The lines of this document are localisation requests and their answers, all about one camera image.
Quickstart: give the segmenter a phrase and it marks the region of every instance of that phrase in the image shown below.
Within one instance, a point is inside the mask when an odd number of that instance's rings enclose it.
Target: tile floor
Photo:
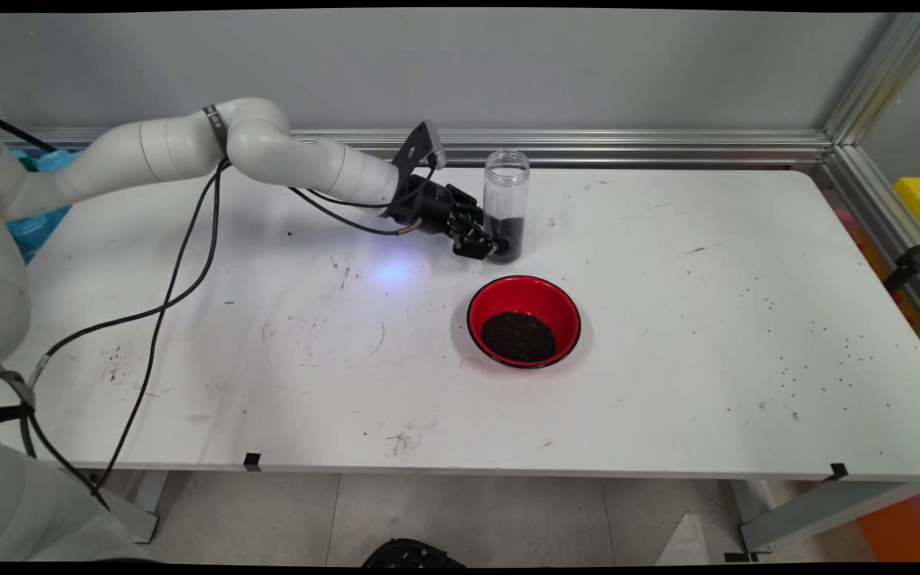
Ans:
[[[739,552],[727,482],[432,474],[172,472],[147,552],[198,564],[361,565],[392,537],[468,567],[653,565],[683,513],[712,564]],[[772,561],[873,561],[848,524]]]

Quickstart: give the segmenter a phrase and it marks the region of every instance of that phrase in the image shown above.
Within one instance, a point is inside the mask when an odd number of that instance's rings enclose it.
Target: clear plastic jar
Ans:
[[[530,189],[530,162],[515,149],[500,149],[485,163],[485,227],[496,244],[489,260],[508,264],[521,257]]]

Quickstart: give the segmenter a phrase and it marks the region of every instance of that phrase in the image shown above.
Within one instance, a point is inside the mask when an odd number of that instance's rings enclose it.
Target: table leg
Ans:
[[[154,532],[158,527],[158,516],[154,514],[158,507],[158,499],[161,498],[161,491],[165,487],[165,478],[168,477],[167,470],[146,470],[140,472],[140,481],[136,490],[128,494],[128,498],[121,498],[112,494],[107,489],[102,489],[100,494],[109,508],[113,510],[113,516],[120,520],[121,524],[130,531],[135,543],[150,543],[154,539]]]
[[[733,482],[748,552],[771,552],[920,494],[920,483],[828,481],[771,509],[762,483]]]

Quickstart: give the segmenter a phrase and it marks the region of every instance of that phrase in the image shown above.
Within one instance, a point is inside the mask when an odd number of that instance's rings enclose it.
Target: bowl rim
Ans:
[[[554,358],[547,359],[545,361],[541,361],[540,363],[527,363],[526,361],[517,361],[517,363],[515,363],[514,361],[507,360],[502,357],[497,357],[495,353],[489,349],[486,349],[486,347],[478,341],[478,337],[474,335],[474,328],[471,327],[470,324],[470,310],[474,308],[474,300],[478,299],[478,296],[481,295],[482,291],[485,291],[489,285],[495,284],[497,281],[510,280],[510,278],[514,277],[526,277],[530,280],[544,281],[545,284],[552,285],[553,288],[559,290],[560,294],[562,294],[563,297],[565,297],[567,301],[570,302],[570,305],[573,306],[573,314],[577,317],[577,333],[573,335],[573,343],[570,344],[570,349],[566,350],[566,353],[563,353],[562,355],[556,356]],[[470,302],[467,304],[467,334],[470,335],[471,341],[474,342],[475,346],[478,346],[479,350],[482,350],[483,354],[489,356],[493,360],[498,361],[498,363],[508,365],[508,367],[517,367],[519,369],[538,369],[540,367],[548,367],[549,365],[555,365],[556,363],[559,363],[565,359],[566,356],[570,355],[570,352],[573,352],[573,349],[577,347],[577,342],[581,341],[581,310],[577,308],[577,302],[573,301],[573,298],[570,297],[570,294],[567,294],[567,292],[563,290],[562,287],[559,287],[559,285],[553,284],[552,281],[545,280],[544,277],[528,276],[525,273],[518,273],[514,274],[513,276],[497,277],[495,280],[482,285],[482,287],[474,293],[474,297],[471,297]]]

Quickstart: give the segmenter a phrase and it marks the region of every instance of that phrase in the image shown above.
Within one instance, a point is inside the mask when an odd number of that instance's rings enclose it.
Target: red bowl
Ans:
[[[514,361],[501,357],[482,342],[482,327],[489,317],[505,311],[530,313],[548,325],[556,339],[556,353],[544,361]],[[467,306],[467,331],[474,345],[498,363],[511,367],[546,367],[573,351],[581,338],[581,314],[573,299],[555,284],[533,276],[507,276],[490,281]]]

